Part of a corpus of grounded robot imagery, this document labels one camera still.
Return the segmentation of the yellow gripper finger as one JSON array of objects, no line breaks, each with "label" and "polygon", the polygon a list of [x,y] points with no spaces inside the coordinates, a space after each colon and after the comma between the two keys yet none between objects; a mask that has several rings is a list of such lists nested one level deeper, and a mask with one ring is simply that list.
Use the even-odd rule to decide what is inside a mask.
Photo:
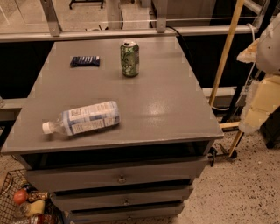
[{"label": "yellow gripper finger", "polygon": [[239,130],[246,134],[258,130],[280,106],[280,76],[266,75],[261,81],[253,80],[241,112]]},{"label": "yellow gripper finger", "polygon": [[253,41],[245,50],[243,50],[238,54],[237,60],[242,63],[255,62],[258,43],[259,43],[259,39]]}]

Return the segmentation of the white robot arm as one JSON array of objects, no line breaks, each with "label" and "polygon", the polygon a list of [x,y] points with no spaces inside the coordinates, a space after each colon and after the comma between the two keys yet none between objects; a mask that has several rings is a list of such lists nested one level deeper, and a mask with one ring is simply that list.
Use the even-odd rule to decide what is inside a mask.
[{"label": "white robot arm", "polygon": [[241,132],[253,133],[280,106],[280,14],[237,59],[255,62],[257,69],[265,72],[261,81],[251,82],[239,122]]}]

